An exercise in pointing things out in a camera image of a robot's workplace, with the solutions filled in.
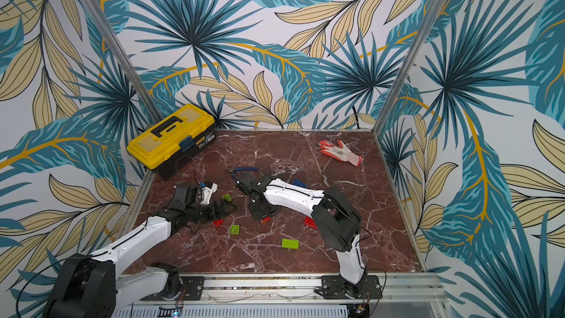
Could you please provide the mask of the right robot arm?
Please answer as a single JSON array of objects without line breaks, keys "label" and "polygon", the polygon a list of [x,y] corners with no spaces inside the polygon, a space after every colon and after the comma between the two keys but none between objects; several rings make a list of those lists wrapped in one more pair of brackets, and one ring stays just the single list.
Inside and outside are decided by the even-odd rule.
[{"label": "right robot arm", "polygon": [[320,237],[336,251],[340,276],[352,285],[361,282],[366,274],[360,252],[361,216],[337,188],[312,190],[272,175],[261,179],[242,175],[236,184],[248,197],[248,209],[256,220],[274,216],[281,208],[312,219]]}]

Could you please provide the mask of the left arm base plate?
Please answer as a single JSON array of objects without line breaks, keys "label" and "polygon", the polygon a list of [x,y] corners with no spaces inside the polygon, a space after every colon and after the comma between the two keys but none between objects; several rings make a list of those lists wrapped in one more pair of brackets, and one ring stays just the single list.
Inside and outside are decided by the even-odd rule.
[{"label": "left arm base plate", "polygon": [[204,288],[203,276],[180,276],[168,279],[165,288],[156,293],[142,298],[142,301],[200,301]]}]

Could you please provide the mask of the blue lego brick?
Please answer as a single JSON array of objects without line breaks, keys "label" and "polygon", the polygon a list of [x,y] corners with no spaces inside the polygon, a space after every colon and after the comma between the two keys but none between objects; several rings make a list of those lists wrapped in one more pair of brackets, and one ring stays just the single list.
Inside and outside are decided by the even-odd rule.
[{"label": "blue lego brick", "polygon": [[307,188],[307,185],[298,179],[294,179],[292,184],[301,188]]}]

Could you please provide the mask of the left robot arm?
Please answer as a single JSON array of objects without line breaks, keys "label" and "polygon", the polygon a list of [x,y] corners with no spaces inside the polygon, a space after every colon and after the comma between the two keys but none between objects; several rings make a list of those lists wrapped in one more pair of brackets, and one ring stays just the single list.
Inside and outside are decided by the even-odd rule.
[{"label": "left robot arm", "polygon": [[172,200],[137,228],[100,250],[66,259],[44,317],[111,317],[114,311],[152,295],[180,303],[188,284],[174,266],[155,264],[126,278],[121,275],[146,252],[191,223],[216,222],[229,215],[223,200],[211,199],[217,188],[212,182],[176,185]]}]

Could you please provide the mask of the small green lego brick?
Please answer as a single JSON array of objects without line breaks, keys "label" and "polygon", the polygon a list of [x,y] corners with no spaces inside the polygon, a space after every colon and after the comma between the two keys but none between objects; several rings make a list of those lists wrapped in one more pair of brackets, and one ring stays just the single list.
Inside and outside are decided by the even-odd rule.
[{"label": "small green lego brick", "polygon": [[225,200],[228,203],[232,202],[232,197],[229,194],[222,195],[222,199]]}]

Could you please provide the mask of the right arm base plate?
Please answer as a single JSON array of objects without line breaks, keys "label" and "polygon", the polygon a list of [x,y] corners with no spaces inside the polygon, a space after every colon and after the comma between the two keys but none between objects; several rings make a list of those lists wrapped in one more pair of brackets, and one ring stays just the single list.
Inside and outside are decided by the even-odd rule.
[{"label": "right arm base plate", "polygon": [[325,300],[373,300],[383,297],[382,286],[376,275],[364,275],[357,284],[351,284],[340,275],[324,275],[321,286],[316,287],[314,292]]}]

